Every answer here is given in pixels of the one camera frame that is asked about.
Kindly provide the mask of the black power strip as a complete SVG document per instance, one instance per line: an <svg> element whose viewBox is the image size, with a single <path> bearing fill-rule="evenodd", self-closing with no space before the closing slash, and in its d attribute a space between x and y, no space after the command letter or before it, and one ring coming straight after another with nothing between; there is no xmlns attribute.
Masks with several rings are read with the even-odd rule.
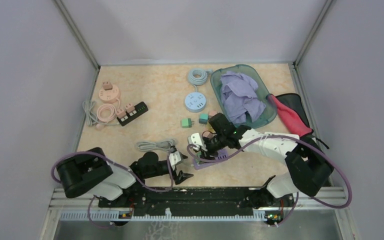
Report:
<svg viewBox="0 0 384 240"><path fill-rule="evenodd" d="M138 117L142 116L144 113L146 113L149 110L148 106L143 101L134 105L134 107L135 107L135 111L132 113L126 112L126 117L120 119L120 118L117 118L117 116L116 116L116 119L121 126L126 126L127 124L136 120Z"/></svg>

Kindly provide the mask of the purple power strip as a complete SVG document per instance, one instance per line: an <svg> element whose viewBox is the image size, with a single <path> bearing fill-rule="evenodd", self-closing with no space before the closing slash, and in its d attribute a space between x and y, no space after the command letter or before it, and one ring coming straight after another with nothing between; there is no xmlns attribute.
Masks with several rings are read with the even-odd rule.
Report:
<svg viewBox="0 0 384 240"><path fill-rule="evenodd" d="M206 157L204 157L202 155L202 152L200 151L200 152L196 153L197 158L195 158L193 160L192 165L193 165L193 168L195 170L201 170L201 169L211 167L211 166L214 166L215 164L218 164L218 163L225 161L225 159L228 157L228 155L229 154L228 154L228 151L226 149L221 149L221 150L217 151L216 156L209 155ZM210 162L202 161L201 159L204 159L204 158L207 160L210 160Z"/></svg>

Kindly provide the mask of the blue round power socket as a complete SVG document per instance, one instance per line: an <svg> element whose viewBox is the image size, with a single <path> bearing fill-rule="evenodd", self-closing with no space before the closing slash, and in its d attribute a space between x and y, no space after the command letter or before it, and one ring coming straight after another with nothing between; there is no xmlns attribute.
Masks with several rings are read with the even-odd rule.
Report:
<svg viewBox="0 0 384 240"><path fill-rule="evenodd" d="M185 108L192 113L199 113L205 109L207 98L200 92L191 92L184 99Z"/></svg>

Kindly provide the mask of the green plug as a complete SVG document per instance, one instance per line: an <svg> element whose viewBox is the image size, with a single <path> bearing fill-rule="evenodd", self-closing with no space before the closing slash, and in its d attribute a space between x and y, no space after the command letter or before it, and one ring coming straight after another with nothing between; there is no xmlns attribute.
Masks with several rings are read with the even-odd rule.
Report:
<svg viewBox="0 0 384 240"><path fill-rule="evenodd" d="M183 129L191 128L194 124L194 121L191 118L183 118L180 121L180 125Z"/></svg>

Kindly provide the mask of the teal USB charger plug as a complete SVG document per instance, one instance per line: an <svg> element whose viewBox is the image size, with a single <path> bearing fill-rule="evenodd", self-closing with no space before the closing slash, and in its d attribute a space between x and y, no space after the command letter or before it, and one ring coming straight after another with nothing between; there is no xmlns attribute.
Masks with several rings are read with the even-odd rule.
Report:
<svg viewBox="0 0 384 240"><path fill-rule="evenodd" d="M206 125L209 120L209 115L207 113L201 113L198 118L199 124Z"/></svg>

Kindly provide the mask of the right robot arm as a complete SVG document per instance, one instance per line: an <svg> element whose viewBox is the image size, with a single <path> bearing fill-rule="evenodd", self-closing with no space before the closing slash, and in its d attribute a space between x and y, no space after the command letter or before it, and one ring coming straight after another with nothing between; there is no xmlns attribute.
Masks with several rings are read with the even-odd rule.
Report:
<svg viewBox="0 0 384 240"><path fill-rule="evenodd" d="M230 148L239 153L260 154L287 167L286 173L272 177L263 185L261 199L267 206L275 206L281 197L295 192L316 196L334 171L312 138L261 133L243 124L235 126L222 113L217 113L208 122L214 136L195 133L189 138L193 149L200 152L203 159L214 161L219 150Z"/></svg>

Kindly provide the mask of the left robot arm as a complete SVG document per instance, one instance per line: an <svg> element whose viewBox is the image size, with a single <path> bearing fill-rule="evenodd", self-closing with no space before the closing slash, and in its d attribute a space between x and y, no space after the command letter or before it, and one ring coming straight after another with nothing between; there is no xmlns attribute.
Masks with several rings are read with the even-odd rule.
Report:
<svg viewBox="0 0 384 240"><path fill-rule="evenodd" d="M170 187L153 188L146 179L168 175L170 184L179 185L192 178L192 173L177 170L186 155L172 146L165 160L153 151L147 151L130 166L123 166L105 156L100 147L88 151L70 153L59 159L51 168L51 177L60 183L68 199L92 194L111 201L118 207L129 203L133 186L144 187L152 192L168 192Z"/></svg>

